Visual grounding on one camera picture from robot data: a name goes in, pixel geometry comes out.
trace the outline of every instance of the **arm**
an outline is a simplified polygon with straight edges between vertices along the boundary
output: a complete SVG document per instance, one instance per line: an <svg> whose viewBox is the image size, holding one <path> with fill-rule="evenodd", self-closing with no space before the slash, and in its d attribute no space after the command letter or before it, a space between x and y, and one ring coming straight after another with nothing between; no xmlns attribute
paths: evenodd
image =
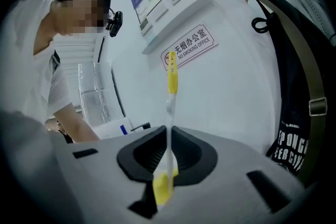
<svg viewBox="0 0 336 224"><path fill-rule="evenodd" d="M54 116L75 142L99 140L90 126L76 112L72 104L68 104L55 112Z"/></svg>

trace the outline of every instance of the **white lettering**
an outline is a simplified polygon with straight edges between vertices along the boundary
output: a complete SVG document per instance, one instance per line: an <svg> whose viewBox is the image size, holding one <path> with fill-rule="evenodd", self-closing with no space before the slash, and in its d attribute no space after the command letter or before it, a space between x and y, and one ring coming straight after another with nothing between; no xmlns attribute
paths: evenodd
<svg viewBox="0 0 336 224"><path fill-rule="evenodd" d="M294 148L295 150L296 150L296 145L297 145L297 143L298 143L298 136L297 136L297 134L295 134L294 135L294 137L293 137L293 144L292 144L292 148Z"/></svg>
<svg viewBox="0 0 336 224"><path fill-rule="evenodd" d="M278 150L279 150L279 148L277 147L277 149L275 150L275 153L274 153L274 158L277 157L277 155L278 155Z"/></svg>
<svg viewBox="0 0 336 224"><path fill-rule="evenodd" d="M287 135L287 146L290 146L292 144L292 139L293 139L293 135L288 134Z"/></svg>
<svg viewBox="0 0 336 224"><path fill-rule="evenodd" d="M282 131L279 131L279 138L278 138L278 144L280 143L280 138L281 138Z"/></svg>
<svg viewBox="0 0 336 224"><path fill-rule="evenodd" d="M305 146L305 149L304 149L303 153L306 153L306 151L307 151L307 147L308 147L308 140L307 140L307 142L306 142L306 146Z"/></svg>
<svg viewBox="0 0 336 224"><path fill-rule="evenodd" d="M301 138L299 142L299 148L298 148L298 153L302 153L304 147L304 139Z"/></svg>
<svg viewBox="0 0 336 224"><path fill-rule="evenodd" d="M299 126L297 126L297 125L295 125L295 124L290 124L289 127L299 128Z"/></svg>
<svg viewBox="0 0 336 224"><path fill-rule="evenodd" d="M296 165L294 166L294 169L296 169L296 167L300 164L301 159L302 159L302 156L299 156L298 160L296 161Z"/></svg>
<svg viewBox="0 0 336 224"><path fill-rule="evenodd" d="M303 163L303 160L302 160L302 162L300 163L299 167L296 169L296 171L298 171L298 170L301 168L302 163Z"/></svg>
<svg viewBox="0 0 336 224"><path fill-rule="evenodd" d="M285 149L283 152L282 159L287 159L288 149Z"/></svg>
<svg viewBox="0 0 336 224"><path fill-rule="evenodd" d="M285 133L282 132L282 133L281 133L280 143L279 143L280 146L281 146L281 144L282 144L282 142L283 142L284 140L285 140Z"/></svg>
<svg viewBox="0 0 336 224"><path fill-rule="evenodd" d="M278 156L278 159L281 159L281 155L282 155L282 148L279 150L279 156Z"/></svg>
<svg viewBox="0 0 336 224"><path fill-rule="evenodd" d="M296 162L296 158L298 157L298 155L295 155L294 156L294 161L293 161L293 166L294 166L294 164L295 164L295 162Z"/></svg>
<svg viewBox="0 0 336 224"><path fill-rule="evenodd" d="M292 162L293 162L293 156L294 156L294 153L291 151L291 152L289 153L289 160L288 160L289 163L292 163Z"/></svg>

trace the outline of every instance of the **bag strap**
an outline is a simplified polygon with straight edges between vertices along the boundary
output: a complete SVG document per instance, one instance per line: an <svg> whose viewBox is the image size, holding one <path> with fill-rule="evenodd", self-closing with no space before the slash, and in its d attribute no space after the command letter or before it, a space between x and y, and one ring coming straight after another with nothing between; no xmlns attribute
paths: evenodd
<svg viewBox="0 0 336 224"><path fill-rule="evenodd" d="M270 0L259 0L277 14L282 27L294 46L300 59L309 89L310 101L307 104L310 115L310 136L306 155L304 157L298 179L303 184L308 184L308 180L317 162L319 152L322 147L325 120L327 114L327 99L324 96L324 87L321 73L314 54L312 53L307 41L291 21L291 19L280 10Z"/></svg>

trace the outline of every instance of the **gray plastic surface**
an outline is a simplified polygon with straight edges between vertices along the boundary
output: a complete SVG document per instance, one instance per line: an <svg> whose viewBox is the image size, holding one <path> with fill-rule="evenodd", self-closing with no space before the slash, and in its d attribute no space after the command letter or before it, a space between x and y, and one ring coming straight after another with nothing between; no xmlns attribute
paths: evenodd
<svg viewBox="0 0 336 224"><path fill-rule="evenodd" d="M167 204L145 219L128 209L142 197L144 184L129 180L117 163L125 145L157 127L102 141L66 144L21 114L1 114L5 155L29 196L61 223L267 223L286 217L287 207L271 214L246 173L261 170L289 199L303 196L295 177L250 147L233 140L181 128L216 149L218 163L197 185L175 187ZM75 159L73 152L98 153Z"/></svg>

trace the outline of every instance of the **black bag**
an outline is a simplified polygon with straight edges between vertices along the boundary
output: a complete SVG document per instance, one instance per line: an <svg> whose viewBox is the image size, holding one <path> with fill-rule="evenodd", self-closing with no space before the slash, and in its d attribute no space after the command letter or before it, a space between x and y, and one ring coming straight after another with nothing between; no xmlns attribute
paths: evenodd
<svg viewBox="0 0 336 224"><path fill-rule="evenodd" d="M267 156L270 156L273 161L294 175L299 175L300 178L299 172L303 160L307 150L310 150L309 160L305 163L305 173L301 175L301 181L306 185L310 185L317 179L317 174L321 172L320 168L323 164L323 159L326 158L325 154L329 151L331 144L330 136L335 130L332 126L332 118L335 114L335 98L333 96L335 93L333 85L335 79L333 76L335 71L333 64L335 60L335 48L332 47L328 39L309 19L287 1L261 1L266 5L271 2L270 6L274 5L280 10L270 13L257 0L266 15L266 19L256 18L252 21L252 27L257 32L270 32L277 56L280 76L281 114L279 131L277 139L267 152ZM325 98L310 101L310 88L307 81L310 79L311 85L314 85L315 81L311 77L307 77L310 70L307 69L306 63L305 72L301 63L305 55L302 56L301 53L301 59L299 58L296 51L297 48L288 36L288 28L286 31L283 27L285 22L283 15L287 16L295 24L306 40L322 78L322 90L324 88ZM257 28L256 24L258 22L266 22L267 26ZM318 109L313 111L312 107L317 103L319 104ZM325 125L323 120L318 123L315 121L311 125L313 117L325 117ZM314 133L314 139L313 141L309 141L312 133Z"/></svg>

